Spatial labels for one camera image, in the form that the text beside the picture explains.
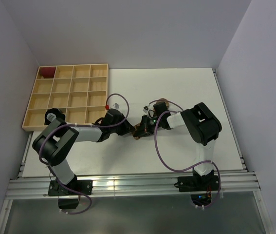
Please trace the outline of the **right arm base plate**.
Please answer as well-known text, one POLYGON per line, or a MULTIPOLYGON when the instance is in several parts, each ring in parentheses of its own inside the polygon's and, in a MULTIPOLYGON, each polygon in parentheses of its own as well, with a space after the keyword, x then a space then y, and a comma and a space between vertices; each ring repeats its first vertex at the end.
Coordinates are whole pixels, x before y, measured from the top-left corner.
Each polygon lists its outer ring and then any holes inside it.
POLYGON ((174 184, 179 192, 207 192, 217 191, 219 189, 219 178, 217 175, 193 175, 180 176, 174 184))

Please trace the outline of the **black sock with blue marks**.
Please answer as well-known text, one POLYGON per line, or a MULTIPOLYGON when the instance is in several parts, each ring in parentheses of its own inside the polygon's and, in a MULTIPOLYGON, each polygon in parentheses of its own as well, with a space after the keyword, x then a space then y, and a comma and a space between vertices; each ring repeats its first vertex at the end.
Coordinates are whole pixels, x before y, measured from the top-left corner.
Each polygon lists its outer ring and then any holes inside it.
POLYGON ((65 114, 62 113, 58 108, 52 108, 47 110, 44 116, 44 124, 49 125, 56 118, 65 120, 65 114))

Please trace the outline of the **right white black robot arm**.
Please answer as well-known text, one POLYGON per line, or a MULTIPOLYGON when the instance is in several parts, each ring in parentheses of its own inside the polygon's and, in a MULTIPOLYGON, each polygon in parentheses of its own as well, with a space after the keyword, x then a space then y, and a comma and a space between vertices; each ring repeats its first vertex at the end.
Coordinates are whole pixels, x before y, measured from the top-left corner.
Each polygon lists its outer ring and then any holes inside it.
POLYGON ((157 145, 157 131, 159 128, 172 130, 177 127, 185 126, 196 142, 196 157, 194 165, 176 170, 163 163, 165 167, 173 172, 185 172, 189 169, 193 170, 193 186, 198 190, 203 190, 209 185, 209 177, 214 174, 217 169, 213 162, 213 152, 215 142, 222 131, 222 125, 210 109, 203 103, 196 104, 191 109, 181 109, 179 112, 170 111, 169 104, 175 103, 166 99, 155 100, 144 107, 145 115, 142 116, 141 122, 135 125, 133 137, 140 139, 142 137, 154 136, 155 150, 161 162, 157 145))

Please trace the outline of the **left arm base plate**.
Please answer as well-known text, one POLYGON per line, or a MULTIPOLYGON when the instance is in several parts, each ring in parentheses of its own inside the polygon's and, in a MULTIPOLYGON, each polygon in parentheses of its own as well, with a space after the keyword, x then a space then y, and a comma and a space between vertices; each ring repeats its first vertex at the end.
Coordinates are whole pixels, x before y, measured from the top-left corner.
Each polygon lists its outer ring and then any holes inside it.
POLYGON ((70 215, 81 214, 90 209, 92 199, 89 195, 92 194, 92 180, 73 180, 67 185, 62 185, 57 180, 51 180, 48 189, 48 196, 70 196, 77 195, 78 198, 59 198, 58 207, 62 212, 67 212, 70 215), (89 200, 89 205, 81 211, 73 212, 79 205, 80 198, 84 196, 89 200))

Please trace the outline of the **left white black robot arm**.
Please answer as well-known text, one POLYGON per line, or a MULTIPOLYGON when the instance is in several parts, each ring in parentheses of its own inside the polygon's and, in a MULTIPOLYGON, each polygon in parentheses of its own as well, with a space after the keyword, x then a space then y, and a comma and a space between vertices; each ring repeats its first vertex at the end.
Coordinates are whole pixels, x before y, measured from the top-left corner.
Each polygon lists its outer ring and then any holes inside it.
POLYGON ((32 148, 40 160, 45 161, 60 181, 59 189, 71 195, 77 188, 77 177, 71 170, 66 157, 76 142, 102 142, 116 133, 119 136, 132 133, 135 128, 116 109, 109 109, 104 117, 90 125, 67 123, 54 119, 34 140, 32 148))

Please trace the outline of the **brown argyle sock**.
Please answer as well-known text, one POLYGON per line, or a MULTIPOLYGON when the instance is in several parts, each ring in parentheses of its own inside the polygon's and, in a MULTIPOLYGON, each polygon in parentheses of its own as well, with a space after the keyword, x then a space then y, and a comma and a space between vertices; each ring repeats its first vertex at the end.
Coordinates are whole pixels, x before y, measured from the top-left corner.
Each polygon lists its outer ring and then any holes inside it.
POLYGON ((155 126, 158 122, 158 117, 169 108, 169 102, 165 98, 161 98, 154 102, 153 107, 151 104, 145 106, 140 123, 136 124, 135 130, 132 133, 135 139, 151 136, 154 134, 155 126))

